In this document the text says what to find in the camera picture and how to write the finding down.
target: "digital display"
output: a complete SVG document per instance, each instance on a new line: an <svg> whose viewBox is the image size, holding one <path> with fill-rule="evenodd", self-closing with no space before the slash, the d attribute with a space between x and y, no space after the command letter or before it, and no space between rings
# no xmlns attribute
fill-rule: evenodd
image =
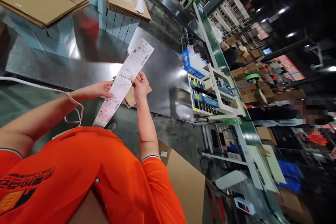
<svg viewBox="0 0 336 224"><path fill-rule="evenodd" d="M244 204L238 202L238 206L239 206L241 209L245 210L246 212L249 212L249 209L248 209L247 206L245 206Z"/></svg>
<svg viewBox="0 0 336 224"><path fill-rule="evenodd" d="M266 48L265 50L263 50L263 54L270 54L272 53L272 50L269 48Z"/></svg>

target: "orange t-shirt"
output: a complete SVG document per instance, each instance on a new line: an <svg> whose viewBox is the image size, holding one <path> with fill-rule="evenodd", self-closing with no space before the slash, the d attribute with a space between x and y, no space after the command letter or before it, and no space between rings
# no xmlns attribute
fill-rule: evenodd
<svg viewBox="0 0 336 224"><path fill-rule="evenodd" d="M140 163L105 129L73 129L26 159L0 149L0 223L66 223L91 186L111 223L186 223L160 158Z"/></svg>

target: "green conveyor belt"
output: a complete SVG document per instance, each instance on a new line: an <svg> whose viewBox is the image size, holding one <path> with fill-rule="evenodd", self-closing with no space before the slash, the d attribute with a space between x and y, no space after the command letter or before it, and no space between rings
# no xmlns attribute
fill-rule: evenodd
<svg viewBox="0 0 336 224"><path fill-rule="evenodd" d="M205 12L201 12L201 11L198 11L198 12L199 12L199 15L201 17L201 21L203 23L204 30L206 32L206 35L207 35L208 39L209 39L210 46L211 46L211 49L213 51L213 54L214 54L214 57L216 59L216 62L218 64L219 69L224 74L226 74L227 76L232 77L230 69L228 67L228 64L227 64L227 62L224 58L222 49L220 48L220 46L219 46L219 44L218 44L218 42L215 38L215 35L212 31L211 25L209 23L209 20L206 16ZM245 119L246 120L251 119L247 111L246 111ZM242 124L240 125L240 128L243 132L243 136L244 136L245 141L248 145L261 146L262 142L261 142L261 140L259 138L259 135L258 135L258 133L257 133L257 131L256 131L252 122L242 120ZM263 156L263 159L264 159L264 163L265 163L267 169L269 170L269 172L271 172L270 167L268 165L268 162L266 160L266 157ZM287 219L284 217L284 215L283 215L283 213L280 209L276 193L271 192L271 191L266 191L265 192L265 201L267 202L266 205L268 205L267 208L268 208L268 211L270 213L272 223L274 223L274 224L275 223L289 223L287 221Z"/></svg>

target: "metal table surface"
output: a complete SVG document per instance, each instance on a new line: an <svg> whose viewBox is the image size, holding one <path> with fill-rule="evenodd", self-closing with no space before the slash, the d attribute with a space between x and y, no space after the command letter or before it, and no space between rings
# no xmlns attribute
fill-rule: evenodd
<svg viewBox="0 0 336 224"><path fill-rule="evenodd" d="M188 29L193 35L197 36L199 39L202 39L202 36L198 30L198 25L192 23L194 17L191 13L185 9L181 3L177 0L156 0L160 6L169 13L180 25Z"/></svg>
<svg viewBox="0 0 336 224"><path fill-rule="evenodd" d="M148 94L151 112L193 122L187 72L180 55L140 27L130 45L98 28L99 13L88 6L73 16L77 46L70 58L30 48L11 30L8 53L0 69L59 88L75 90L111 80L124 60L144 38L154 52L143 67L153 91Z"/></svg>

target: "white cable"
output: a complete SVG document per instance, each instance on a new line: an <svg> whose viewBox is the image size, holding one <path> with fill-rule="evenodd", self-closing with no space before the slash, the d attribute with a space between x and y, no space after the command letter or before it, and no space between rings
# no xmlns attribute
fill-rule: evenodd
<svg viewBox="0 0 336 224"><path fill-rule="evenodd" d="M14 82L19 82L19 83L22 83L22 84L26 84L28 86L33 86L35 88L40 88L40 89L45 89L45 90L49 90L49 91L54 91L54 92L58 92L58 93L62 93L64 95L66 95L68 97L68 99L74 103L75 105L78 105L78 106L81 106L82 108L82 111L81 111L81 114L79 115L79 111L75 108L75 110L77 111L77 114L78 114L78 118L79 118L79 121L73 121L73 122L69 122L67 121L67 117L64 117L64 120L67 122L67 123L79 123L79 125L77 127L79 127L82 123L82 119L83 119L83 111L84 111L84 106L82 104L80 104L79 102L77 102L75 99L73 99L71 97L71 95L69 95L69 93L66 93L62 90L58 90L58 89L52 89L52 88L49 88L49 87L44 87L44 86L40 86L40 85L37 85L37 84L34 84L34 83L30 83L30 82L27 82L27 81L23 81L23 80L20 80L20 79L16 79L16 78L12 78L12 77L0 77L0 81L14 81Z"/></svg>

